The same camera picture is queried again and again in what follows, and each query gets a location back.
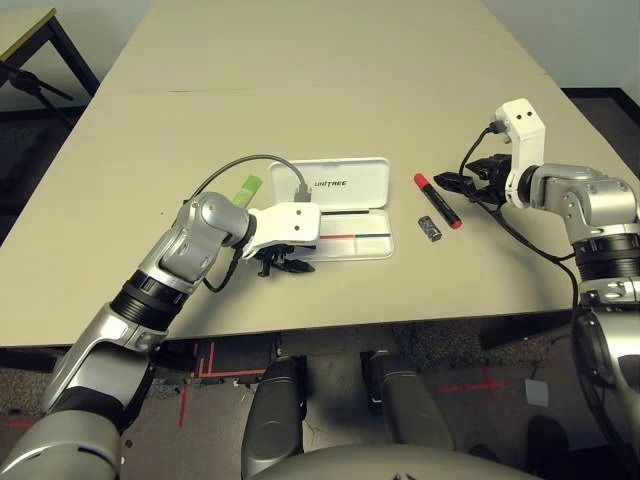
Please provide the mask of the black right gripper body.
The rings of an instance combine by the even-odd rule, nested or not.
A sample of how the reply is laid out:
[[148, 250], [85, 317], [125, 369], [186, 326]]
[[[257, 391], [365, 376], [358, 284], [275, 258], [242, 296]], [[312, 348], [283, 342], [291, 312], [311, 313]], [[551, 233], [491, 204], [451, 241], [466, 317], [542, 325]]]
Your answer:
[[505, 185], [511, 172], [511, 154], [495, 154], [466, 165], [486, 185], [475, 189], [473, 198], [481, 202], [505, 202]]

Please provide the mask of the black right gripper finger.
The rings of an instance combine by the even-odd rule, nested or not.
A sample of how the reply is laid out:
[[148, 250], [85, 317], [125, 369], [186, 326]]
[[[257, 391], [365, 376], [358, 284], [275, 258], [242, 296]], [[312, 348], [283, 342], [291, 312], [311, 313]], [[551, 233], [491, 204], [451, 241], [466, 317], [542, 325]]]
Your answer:
[[474, 181], [470, 176], [455, 172], [444, 172], [433, 177], [435, 183], [443, 190], [461, 195], [473, 195], [476, 192]]
[[489, 214], [500, 214], [504, 198], [491, 191], [475, 191], [470, 194], [469, 201], [479, 205]]

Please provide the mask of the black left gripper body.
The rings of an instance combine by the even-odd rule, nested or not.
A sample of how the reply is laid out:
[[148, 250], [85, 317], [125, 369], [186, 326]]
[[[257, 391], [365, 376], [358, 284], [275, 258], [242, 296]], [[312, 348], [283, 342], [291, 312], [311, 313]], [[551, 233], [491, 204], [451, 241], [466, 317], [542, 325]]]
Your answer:
[[282, 261], [284, 259], [290, 259], [289, 255], [295, 252], [295, 247], [288, 244], [275, 244], [275, 245], [261, 248], [258, 252], [261, 252], [261, 251], [270, 251], [274, 254], [274, 260], [273, 260], [272, 266], [282, 266]]

